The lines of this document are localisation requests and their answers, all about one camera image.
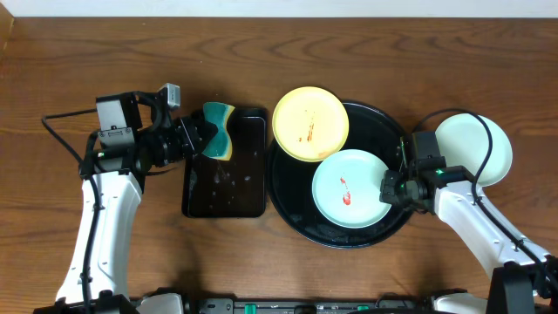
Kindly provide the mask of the light blue plate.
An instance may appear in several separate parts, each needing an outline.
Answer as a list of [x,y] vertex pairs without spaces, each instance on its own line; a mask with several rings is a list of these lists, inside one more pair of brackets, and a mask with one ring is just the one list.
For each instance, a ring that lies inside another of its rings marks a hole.
[[332,154],[316,169],[312,196],[318,211],[337,226],[362,229],[383,219],[391,205],[379,200],[388,167],[376,155],[347,149]]
[[[490,119],[481,116],[492,135],[493,148],[478,184],[492,186],[504,179],[513,162],[513,149],[505,132]],[[488,135],[483,125],[471,114],[453,115],[435,131],[440,153],[448,167],[463,166],[476,174],[488,150]]]

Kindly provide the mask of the green yellow sponge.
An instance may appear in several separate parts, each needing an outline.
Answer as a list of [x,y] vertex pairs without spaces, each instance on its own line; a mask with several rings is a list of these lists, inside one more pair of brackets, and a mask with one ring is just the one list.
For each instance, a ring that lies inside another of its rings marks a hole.
[[231,137],[227,130],[228,120],[235,107],[221,102],[207,102],[203,106],[205,120],[216,126],[215,136],[208,142],[202,154],[214,160],[230,160],[233,153]]

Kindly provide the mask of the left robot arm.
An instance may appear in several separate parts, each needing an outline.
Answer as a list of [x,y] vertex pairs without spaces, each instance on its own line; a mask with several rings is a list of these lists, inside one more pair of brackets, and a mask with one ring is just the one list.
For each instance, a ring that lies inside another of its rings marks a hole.
[[133,221],[145,179],[162,168],[204,150],[216,135],[202,113],[173,119],[180,88],[124,92],[98,97],[85,154],[74,153],[83,181],[83,211],[65,280],[54,304],[43,313],[183,313],[179,292],[158,289],[134,300],[127,288]]

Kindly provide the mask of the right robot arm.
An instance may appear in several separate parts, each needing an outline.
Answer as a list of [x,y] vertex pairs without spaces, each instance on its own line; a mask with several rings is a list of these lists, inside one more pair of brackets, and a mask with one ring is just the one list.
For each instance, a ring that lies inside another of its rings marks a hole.
[[432,298],[438,312],[555,313],[557,259],[525,237],[462,166],[449,167],[433,132],[402,136],[398,171],[384,173],[379,199],[447,224],[489,275],[487,299],[466,292]]

